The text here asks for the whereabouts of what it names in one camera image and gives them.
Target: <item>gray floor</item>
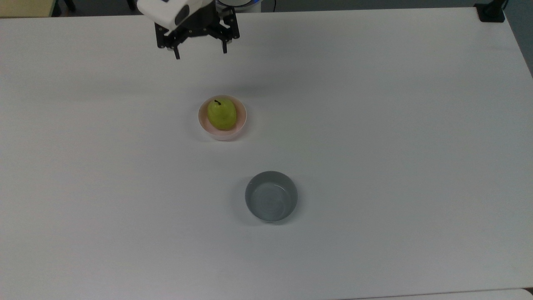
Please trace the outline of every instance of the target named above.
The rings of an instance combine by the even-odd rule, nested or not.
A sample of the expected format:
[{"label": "gray floor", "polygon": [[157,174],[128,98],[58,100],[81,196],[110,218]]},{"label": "gray floor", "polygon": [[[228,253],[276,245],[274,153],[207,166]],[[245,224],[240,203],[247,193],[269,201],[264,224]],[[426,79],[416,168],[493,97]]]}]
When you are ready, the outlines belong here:
[{"label": "gray floor", "polygon": [[[277,0],[276,11],[323,11],[361,9],[402,9],[422,7],[471,7],[474,3],[488,3],[490,0]],[[61,9],[67,8],[59,0]],[[130,15],[126,0],[74,0],[76,13],[70,16],[87,15]],[[263,12],[270,12],[274,0],[264,0]],[[529,71],[533,74],[533,0],[510,0],[505,14],[514,31]]]}]

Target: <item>black mount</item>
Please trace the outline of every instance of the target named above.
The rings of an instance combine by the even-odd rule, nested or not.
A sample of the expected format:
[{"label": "black mount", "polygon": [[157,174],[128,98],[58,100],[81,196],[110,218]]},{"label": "black mount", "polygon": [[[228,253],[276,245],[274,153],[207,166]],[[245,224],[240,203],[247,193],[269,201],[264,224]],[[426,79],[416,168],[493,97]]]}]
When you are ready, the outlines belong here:
[{"label": "black mount", "polygon": [[494,0],[489,4],[474,4],[478,10],[479,20],[481,22],[489,23],[503,23],[505,15],[503,14],[502,6],[506,0]]},{"label": "black mount", "polygon": [[[220,18],[228,27],[220,24]],[[174,50],[176,59],[180,59],[177,46],[183,43],[188,37],[211,35],[222,41],[222,51],[228,53],[228,43],[234,38],[239,38],[239,26],[235,16],[235,9],[227,7],[219,14],[216,11],[215,1],[202,7],[170,34],[165,35],[168,29],[156,24],[156,39],[159,48]]]}]

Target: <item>bowl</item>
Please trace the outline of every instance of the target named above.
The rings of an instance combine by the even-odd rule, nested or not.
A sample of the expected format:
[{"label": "bowl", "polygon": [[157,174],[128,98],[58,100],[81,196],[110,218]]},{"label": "bowl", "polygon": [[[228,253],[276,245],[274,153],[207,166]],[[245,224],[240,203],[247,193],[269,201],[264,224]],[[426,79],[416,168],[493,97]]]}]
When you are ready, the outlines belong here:
[{"label": "bowl", "polygon": [[246,187],[246,205],[251,213],[265,222],[277,222],[296,208],[298,192],[285,174],[267,171],[257,174]]},{"label": "bowl", "polygon": [[[207,105],[215,99],[227,98],[235,105],[235,110],[237,111],[237,121],[235,125],[227,130],[220,130],[215,128],[209,119],[207,118]],[[198,121],[200,122],[201,127],[207,132],[207,134],[216,139],[216,140],[231,140],[235,139],[241,132],[241,129],[246,123],[246,109],[244,105],[235,97],[229,95],[218,95],[207,99],[201,106],[198,111]]]}]

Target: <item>white bowl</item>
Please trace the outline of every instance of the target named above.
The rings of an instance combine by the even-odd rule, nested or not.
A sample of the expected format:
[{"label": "white bowl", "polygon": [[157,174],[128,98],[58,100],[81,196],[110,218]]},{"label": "white bowl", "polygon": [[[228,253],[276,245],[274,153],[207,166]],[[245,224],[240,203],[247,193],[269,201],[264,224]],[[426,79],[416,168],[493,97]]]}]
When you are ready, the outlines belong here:
[{"label": "white bowl", "polygon": [[[237,111],[237,121],[235,125],[227,130],[220,130],[215,128],[209,119],[207,118],[207,105],[215,99],[227,98],[235,105],[235,110]],[[246,109],[244,105],[235,97],[229,95],[218,95],[207,99],[201,106],[198,111],[198,121],[200,122],[201,127],[207,132],[207,134],[216,139],[216,140],[232,140],[235,139],[241,132],[241,129],[246,123]]]}]

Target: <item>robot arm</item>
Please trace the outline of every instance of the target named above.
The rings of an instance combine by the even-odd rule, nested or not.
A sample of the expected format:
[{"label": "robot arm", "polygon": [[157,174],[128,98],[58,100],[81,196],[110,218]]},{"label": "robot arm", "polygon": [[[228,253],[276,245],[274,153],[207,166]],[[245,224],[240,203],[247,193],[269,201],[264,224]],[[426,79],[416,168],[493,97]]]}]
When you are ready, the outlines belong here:
[{"label": "robot arm", "polygon": [[[174,51],[179,59],[177,47],[189,37],[210,35],[217,38],[222,41],[224,53],[227,53],[228,43],[240,37],[235,9],[220,2],[222,11],[219,13],[216,1],[138,0],[137,7],[155,23],[157,46]],[[220,23],[221,19],[228,27]]]}]

